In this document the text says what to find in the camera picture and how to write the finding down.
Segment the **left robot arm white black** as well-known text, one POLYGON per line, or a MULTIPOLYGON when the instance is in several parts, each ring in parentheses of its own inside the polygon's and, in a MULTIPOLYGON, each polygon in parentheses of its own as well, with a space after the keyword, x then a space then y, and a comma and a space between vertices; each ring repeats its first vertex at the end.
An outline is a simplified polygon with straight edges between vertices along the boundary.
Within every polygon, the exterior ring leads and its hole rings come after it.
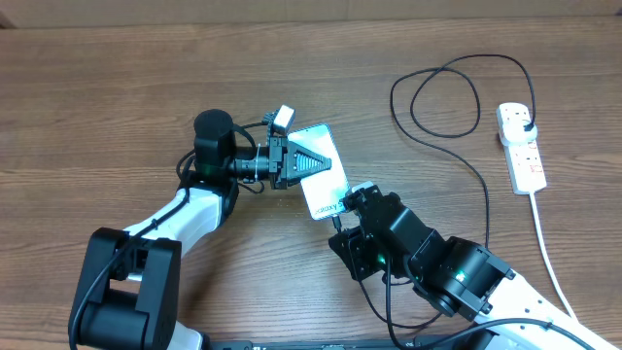
POLYGON ((223 225, 240 189, 268 181, 285 190, 330 170, 333 162, 289 140, 294 111, 266 114, 267 146, 247 126, 212 109, 194 120, 193 148, 176 165, 174 198, 125 229, 101 227, 90 237, 68 322, 71 348, 209 349, 210 337, 178 320, 181 262, 202 237, 223 225))

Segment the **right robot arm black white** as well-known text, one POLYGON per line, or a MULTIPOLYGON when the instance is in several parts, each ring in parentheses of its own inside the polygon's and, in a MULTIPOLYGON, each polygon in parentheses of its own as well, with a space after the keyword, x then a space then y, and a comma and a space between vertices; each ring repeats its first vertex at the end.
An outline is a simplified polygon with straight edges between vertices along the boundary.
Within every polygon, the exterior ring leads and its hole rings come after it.
POLYGON ((519 272, 484 246, 443 238, 390 192, 348 192, 342 203, 360 223, 329 246, 362 282, 383 271, 407 278, 414 292, 446 317, 471 327, 430 343, 467 349, 609 349, 611 343, 555 307, 519 272))

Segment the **Galaxy smartphone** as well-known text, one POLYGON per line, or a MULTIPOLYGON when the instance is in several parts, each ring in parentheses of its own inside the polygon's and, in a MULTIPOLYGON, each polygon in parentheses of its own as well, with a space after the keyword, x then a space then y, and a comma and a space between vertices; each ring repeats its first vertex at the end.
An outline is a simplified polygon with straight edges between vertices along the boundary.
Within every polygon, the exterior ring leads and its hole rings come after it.
POLYGON ((288 140, 331 161, 330 169, 300 181, 311 217, 319 221, 343 213, 340 199, 350 186, 329 126, 321 123, 297 130, 288 140))

